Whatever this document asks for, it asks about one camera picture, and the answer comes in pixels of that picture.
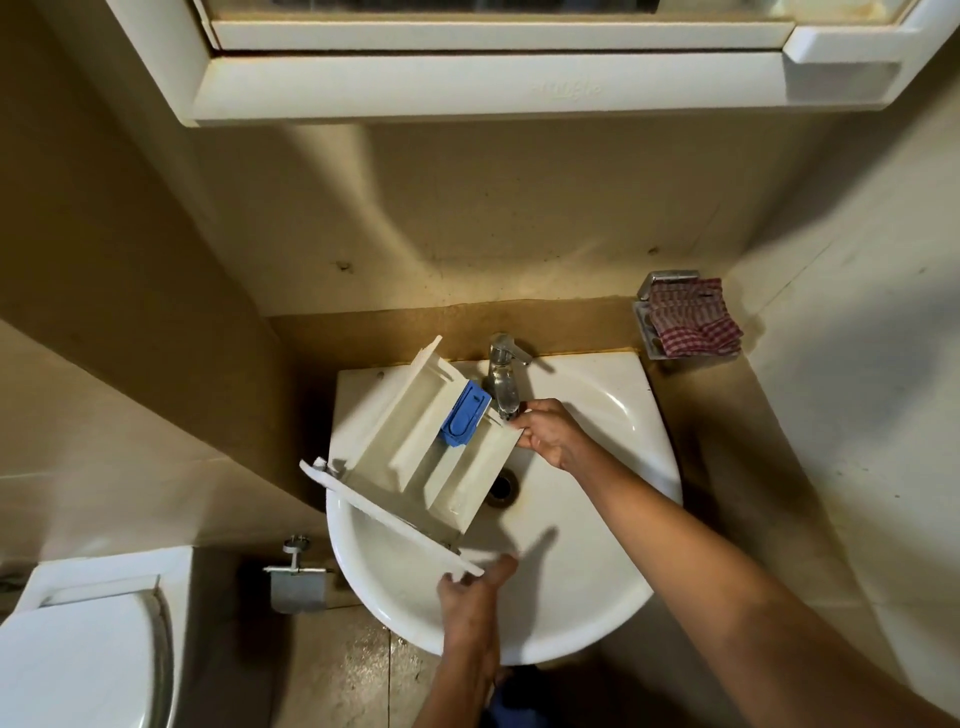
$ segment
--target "sink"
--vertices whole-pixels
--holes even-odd
[[[455,364],[480,379],[487,362]],[[330,460],[346,462],[403,382],[405,367],[341,372]],[[657,403],[630,352],[545,356],[516,371],[524,399],[555,397],[594,439],[680,503],[680,476]],[[501,659],[527,665],[575,652],[616,629],[652,591],[567,473],[529,450],[507,460],[519,484],[506,508],[481,507],[461,550],[489,562],[501,552],[520,566],[499,598]],[[444,633],[437,581],[444,566],[420,546],[326,494],[330,540],[352,589],[404,640],[440,654]]]

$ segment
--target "embossed logo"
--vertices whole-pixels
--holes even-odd
[[[551,101],[580,101],[603,92],[600,84],[581,79],[578,81],[544,81],[534,86],[534,95]]]

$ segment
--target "hand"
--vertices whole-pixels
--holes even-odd
[[[511,425],[523,428],[517,446],[569,471],[576,451],[592,441],[558,400],[530,400],[526,406],[527,412],[511,420]]]
[[[444,659],[478,661],[487,686],[500,667],[496,595],[516,567],[516,558],[504,554],[480,578],[464,574],[455,582],[446,573],[437,585],[444,615]]]

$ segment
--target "blue plastic insert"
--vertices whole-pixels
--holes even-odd
[[[457,403],[446,416],[444,426],[440,428],[440,436],[444,438],[444,442],[452,448],[466,445],[473,437],[489,403],[490,395],[475,381],[468,381]]]

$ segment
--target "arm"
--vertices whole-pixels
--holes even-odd
[[[500,667],[496,595],[516,571],[513,556],[501,556],[479,579],[437,586],[444,615],[444,654],[414,728],[469,728],[480,720]]]
[[[755,728],[960,726],[593,442],[558,401],[527,406],[514,420],[519,445],[577,479]]]

